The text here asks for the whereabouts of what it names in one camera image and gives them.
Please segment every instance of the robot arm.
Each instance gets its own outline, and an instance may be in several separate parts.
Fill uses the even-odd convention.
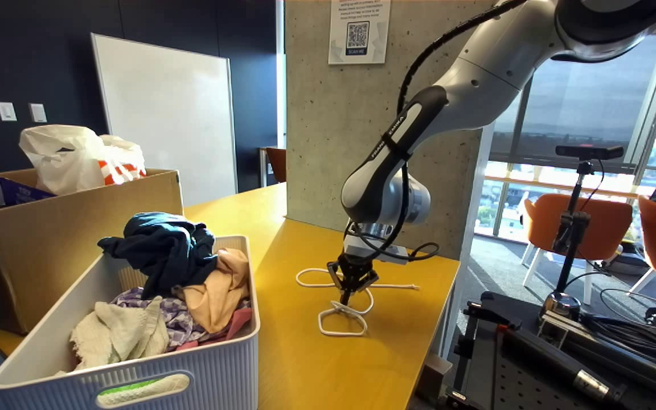
[[[624,55],[645,33],[656,33],[656,0],[526,0],[500,17],[478,24],[453,66],[402,106],[369,158],[349,175],[341,189],[346,213],[357,225],[394,224],[394,230],[402,220],[421,220],[431,204],[428,189],[412,177],[402,183],[398,168],[428,137],[426,130],[440,113],[444,130],[486,125],[541,61],[551,56],[605,61]],[[372,255],[375,249],[367,257],[364,250],[354,252],[344,244],[339,260],[327,263],[344,303],[375,279]]]

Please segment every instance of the black cable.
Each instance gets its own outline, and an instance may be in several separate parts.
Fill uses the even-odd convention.
[[[413,73],[421,68],[423,58],[428,58],[436,47],[441,47],[445,41],[459,36],[462,31],[466,31],[466,30],[472,30],[472,28],[484,23],[484,20],[498,17],[500,13],[514,8],[514,6],[524,5],[524,2],[526,0],[508,0],[508,2],[493,6],[493,8],[484,12],[484,13],[478,13],[478,15],[469,17],[469,20],[465,20],[462,24],[444,31],[436,41],[433,41],[428,47],[423,47],[421,55],[412,61],[409,70],[405,73],[405,78],[400,82],[398,99],[396,99],[396,113],[402,109],[409,82],[412,82]]]
[[[603,185],[603,177],[605,177],[603,162],[600,162],[600,159],[597,159],[597,162],[598,162],[600,177],[598,177],[598,185],[584,195],[581,210],[584,210],[584,204],[595,197],[595,193],[597,193],[598,187]]]
[[[498,17],[500,13],[514,8],[514,6],[524,5],[524,2],[526,2],[526,0],[508,0],[508,2],[493,6],[493,8],[484,12],[484,13],[478,13],[475,17],[469,17],[466,23],[462,23],[462,24],[444,31],[436,41],[433,41],[428,47],[423,47],[423,53],[412,61],[409,70],[405,73],[405,78],[402,78],[402,82],[400,82],[398,103],[396,103],[396,115],[402,112],[405,94],[407,94],[407,86],[409,86],[413,73],[421,68],[421,63],[423,63],[440,46],[444,46],[445,41],[456,38],[458,33],[462,33],[462,31],[466,31],[466,30],[472,30],[472,28],[475,28],[475,24],[490,20],[490,17]],[[405,166],[405,163],[400,166],[400,180],[402,180],[402,193],[400,193],[398,220],[396,220],[396,225],[391,227],[388,237],[387,237],[377,249],[364,240],[364,233],[359,230],[359,225],[357,225],[354,220],[350,220],[350,224],[346,225],[346,230],[344,230],[344,237],[349,234],[349,230],[352,230],[364,244],[369,244],[369,249],[370,249],[372,252],[367,255],[364,260],[375,260],[377,255],[400,257],[400,255],[387,252],[387,249],[388,249],[388,246],[394,244],[394,240],[398,237],[398,233],[400,233],[400,227],[402,227],[402,224],[405,224],[405,213],[407,213],[407,166]],[[405,257],[405,260],[428,260],[428,257],[436,255],[436,249],[440,249],[440,246],[436,246],[435,241],[426,241],[426,244],[421,244],[418,249],[413,249],[413,250],[409,252],[409,257]]]

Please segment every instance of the window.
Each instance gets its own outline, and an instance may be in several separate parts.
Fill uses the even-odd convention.
[[[546,61],[491,130],[478,234],[524,241],[522,201],[572,192],[579,159],[558,158],[558,144],[625,148],[617,163],[595,163],[584,193],[615,201],[648,193],[656,187],[656,38],[605,63]]]
[[[490,159],[576,166],[556,145],[622,145],[605,171],[632,173],[656,112],[656,36],[603,63],[546,61],[495,119]]]

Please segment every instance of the wooden table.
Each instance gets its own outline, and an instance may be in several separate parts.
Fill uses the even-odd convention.
[[[375,261],[379,282],[417,282],[418,289],[372,289],[369,333],[326,337],[318,333],[316,315],[339,294],[334,287],[297,287],[296,273],[309,266],[323,268],[334,260],[341,233],[284,218],[284,189],[273,185],[185,211],[190,220],[205,220],[213,234],[247,240],[261,318],[260,408],[405,408],[448,301],[458,261],[445,257],[413,263]]]

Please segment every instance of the cardboard box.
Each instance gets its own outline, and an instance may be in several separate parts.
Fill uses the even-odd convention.
[[[0,177],[35,187],[33,168]],[[0,327],[29,333],[137,211],[182,213],[178,173],[0,207]]]
[[[213,250],[218,249],[241,249],[247,255],[245,237],[216,237]],[[96,301],[111,301],[145,282],[145,276],[134,273],[124,260],[101,255],[0,365],[0,408],[256,408],[260,304],[253,271],[247,278],[253,320],[241,334],[187,350],[72,372],[76,360],[68,342],[71,331],[93,310]]]

